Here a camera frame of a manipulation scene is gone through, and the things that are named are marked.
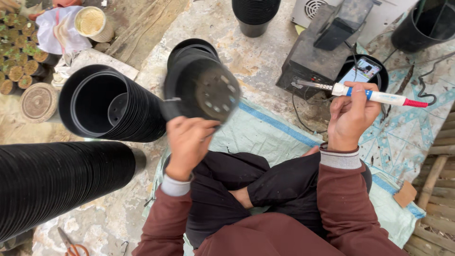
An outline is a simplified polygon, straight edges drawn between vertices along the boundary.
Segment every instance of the video on phone screen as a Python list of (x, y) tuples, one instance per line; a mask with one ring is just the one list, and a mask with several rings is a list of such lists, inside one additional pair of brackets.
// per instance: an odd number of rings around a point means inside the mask
[(379, 72), (379, 68), (369, 64), (363, 59), (360, 59), (357, 62), (357, 77), (355, 77), (355, 67), (352, 67), (351, 70), (339, 81), (339, 83), (344, 83), (345, 81), (350, 82), (368, 82), (376, 73)]

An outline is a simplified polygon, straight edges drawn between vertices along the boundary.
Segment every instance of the scissors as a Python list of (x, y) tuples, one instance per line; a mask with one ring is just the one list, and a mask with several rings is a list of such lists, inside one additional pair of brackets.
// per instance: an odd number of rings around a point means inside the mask
[(87, 248), (85, 248), (84, 246), (82, 245), (75, 245), (73, 243), (71, 243), (70, 239), (68, 238), (68, 236), (63, 232), (63, 230), (59, 227), (57, 228), (58, 230), (58, 233), (60, 235), (60, 238), (63, 240), (63, 243), (65, 244), (65, 246), (68, 248), (68, 252), (65, 252), (65, 256), (68, 256), (68, 254), (70, 256), (80, 256), (79, 255), (79, 252), (77, 252), (77, 249), (76, 247), (79, 247), (81, 249), (84, 250), (86, 256), (88, 256), (88, 251), (87, 251)]

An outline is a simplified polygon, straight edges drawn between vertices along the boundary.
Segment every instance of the plastic bag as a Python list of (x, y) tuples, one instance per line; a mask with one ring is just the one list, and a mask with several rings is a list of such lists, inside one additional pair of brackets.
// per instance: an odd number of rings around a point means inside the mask
[(53, 54), (64, 54), (91, 48), (91, 43), (81, 36), (75, 26), (74, 18), (82, 6), (68, 6), (48, 10), (36, 19), (38, 46), (43, 51)]

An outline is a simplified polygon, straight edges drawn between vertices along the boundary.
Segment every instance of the foot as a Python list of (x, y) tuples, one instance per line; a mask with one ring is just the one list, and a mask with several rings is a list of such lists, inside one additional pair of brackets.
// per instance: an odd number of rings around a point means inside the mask
[(317, 152), (319, 152), (319, 146), (314, 146), (310, 150), (308, 150), (305, 154), (303, 154), (302, 157), (307, 156), (307, 155), (311, 155), (311, 154), (314, 154), (314, 153), (317, 153)]
[(239, 201), (245, 209), (250, 209), (253, 208), (253, 204), (250, 201), (250, 196), (248, 195), (248, 190), (247, 187), (244, 187), (243, 189), (239, 190), (232, 190), (229, 191), (237, 201)]

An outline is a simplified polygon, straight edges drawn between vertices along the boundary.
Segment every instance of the white and blue handle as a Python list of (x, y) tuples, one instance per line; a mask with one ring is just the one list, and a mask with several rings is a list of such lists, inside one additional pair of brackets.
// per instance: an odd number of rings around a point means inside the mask
[[(351, 96), (352, 87), (345, 86), (341, 83), (335, 83), (334, 88), (332, 90), (332, 95), (335, 96)], [(365, 94), (367, 95), (367, 99), (370, 101), (376, 101), (380, 103), (386, 103), (390, 105), (396, 106), (412, 106), (412, 107), (419, 107), (419, 108), (426, 108), (428, 103), (426, 102), (418, 102), (407, 99), (405, 96), (402, 95), (395, 95), (385, 92), (376, 92), (365, 90)]]

